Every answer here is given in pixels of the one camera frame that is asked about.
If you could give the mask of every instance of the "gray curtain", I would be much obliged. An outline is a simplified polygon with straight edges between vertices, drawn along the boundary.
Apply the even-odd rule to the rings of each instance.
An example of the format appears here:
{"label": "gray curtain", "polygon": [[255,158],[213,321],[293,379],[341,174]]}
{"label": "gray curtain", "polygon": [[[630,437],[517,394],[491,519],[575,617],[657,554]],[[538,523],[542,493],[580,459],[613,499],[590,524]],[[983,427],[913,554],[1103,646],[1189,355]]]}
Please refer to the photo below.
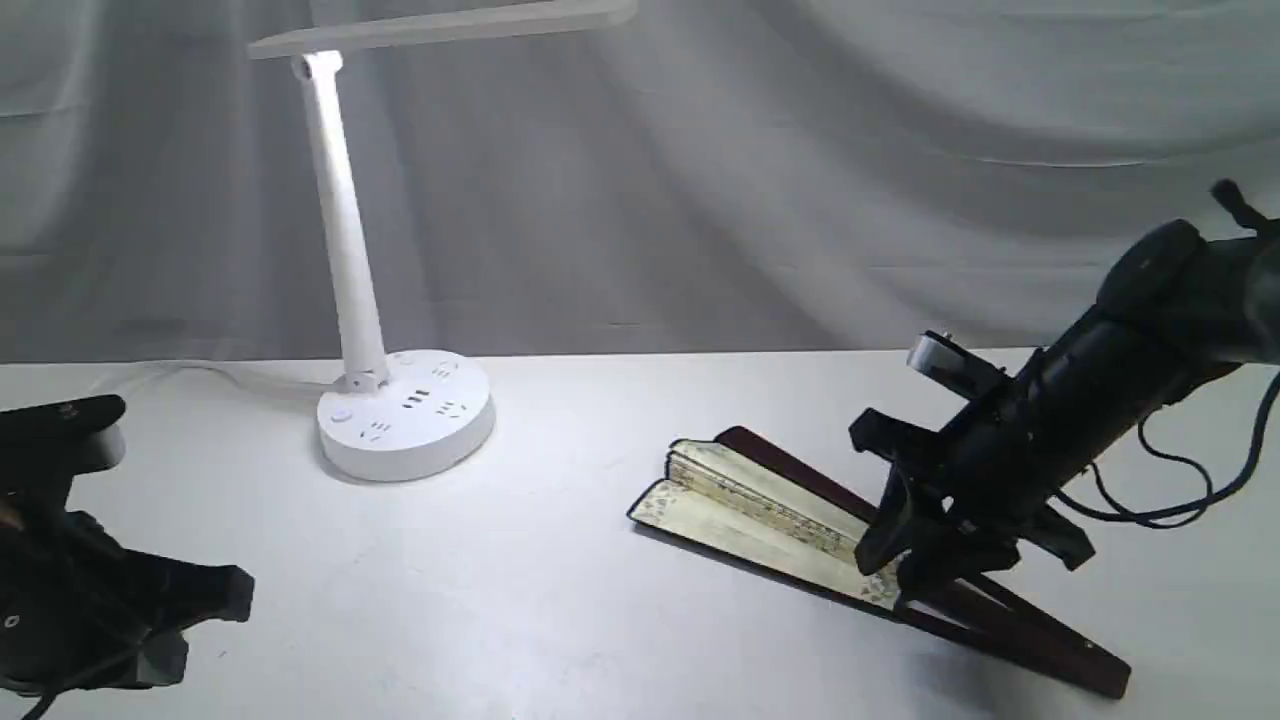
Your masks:
{"label": "gray curtain", "polygon": [[[481,0],[0,0],[0,360],[337,356],[301,97],[244,45]],[[1280,213],[1280,6],[640,0],[349,54],[389,348],[1055,337],[1148,227]]]}

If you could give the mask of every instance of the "lamp base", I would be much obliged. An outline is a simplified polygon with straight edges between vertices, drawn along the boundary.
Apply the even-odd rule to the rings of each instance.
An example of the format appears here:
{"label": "lamp base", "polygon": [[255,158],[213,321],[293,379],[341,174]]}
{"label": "lamp base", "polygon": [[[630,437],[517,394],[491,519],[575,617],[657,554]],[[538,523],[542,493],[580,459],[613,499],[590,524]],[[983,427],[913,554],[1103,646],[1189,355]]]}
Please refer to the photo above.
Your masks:
{"label": "lamp base", "polygon": [[320,398],[320,443],[338,469],[362,480],[412,480],[484,445],[495,411],[489,377],[475,360],[410,350],[389,355],[387,368],[389,379],[376,392]]}

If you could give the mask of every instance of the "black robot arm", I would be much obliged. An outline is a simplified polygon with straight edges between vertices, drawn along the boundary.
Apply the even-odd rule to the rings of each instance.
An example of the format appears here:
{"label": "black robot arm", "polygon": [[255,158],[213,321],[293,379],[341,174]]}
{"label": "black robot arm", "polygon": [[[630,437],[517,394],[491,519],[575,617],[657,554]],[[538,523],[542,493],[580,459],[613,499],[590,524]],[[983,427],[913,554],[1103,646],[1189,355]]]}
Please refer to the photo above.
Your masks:
{"label": "black robot arm", "polygon": [[1244,363],[1280,363],[1280,224],[1230,181],[1213,196],[1253,234],[1206,242],[1185,220],[1156,228],[1012,378],[950,338],[922,337],[909,364],[969,402],[938,432],[876,410],[850,427],[855,450],[892,464],[856,550],[863,573],[906,553],[899,582],[919,593],[1012,568],[1019,539],[1074,570],[1093,546],[1047,501],[1151,413]]}

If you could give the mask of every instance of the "desk lamp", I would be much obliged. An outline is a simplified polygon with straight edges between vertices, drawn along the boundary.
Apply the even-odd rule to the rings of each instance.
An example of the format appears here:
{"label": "desk lamp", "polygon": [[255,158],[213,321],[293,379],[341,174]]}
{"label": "desk lamp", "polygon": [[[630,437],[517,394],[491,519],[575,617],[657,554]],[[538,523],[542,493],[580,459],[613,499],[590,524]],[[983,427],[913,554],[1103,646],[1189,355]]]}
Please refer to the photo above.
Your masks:
{"label": "desk lamp", "polygon": [[292,58],[302,83],[344,368],[316,423],[325,456],[344,473],[399,482],[445,470],[484,443],[495,411],[476,361],[443,350],[388,356],[383,347],[338,102],[342,53],[591,29],[635,10],[636,0],[550,0],[296,29],[248,46],[252,59]]}

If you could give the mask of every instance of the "table surface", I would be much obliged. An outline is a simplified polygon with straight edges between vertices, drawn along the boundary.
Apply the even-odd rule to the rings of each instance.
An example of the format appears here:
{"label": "table surface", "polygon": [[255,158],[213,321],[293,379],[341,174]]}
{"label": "table surface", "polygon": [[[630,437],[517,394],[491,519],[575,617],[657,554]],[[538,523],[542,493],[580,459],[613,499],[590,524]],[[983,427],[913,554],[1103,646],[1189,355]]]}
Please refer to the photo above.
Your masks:
{"label": "table surface", "polygon": [[[1021,351],[986,354],[1018,366]],[[365,486],[326,470],[302,398],[183,372],[129,398],[114,470],[70,507],[122,543],[257,579],[248,624],[188,633],[187,679],[65,694],[50,717],[1266,717],[1280,707],[1275,451],[1234,501],[1157,533],[1080,524],[1068,573],[1025,548],[1001,577],[1134,667],[1117,703],[657,542],[631,501],[667,445],[742,424],[878,497],[845,434],[867,406],[925,427],[960,407],[901,352],[486,359],[498,425],[453,470]],[[257,364],[332,379],[330,361]],[[106,365],[0,368],[6,406],[76,397]],[[1270,372],[1245,369],[1149,424],[1219,483]],[[1194,497],[1130,436],[1101,462],[1135,506]],[[1097,501],[1087,483],[1073,491]],[[5,696],[0,716],[28,701]]]}

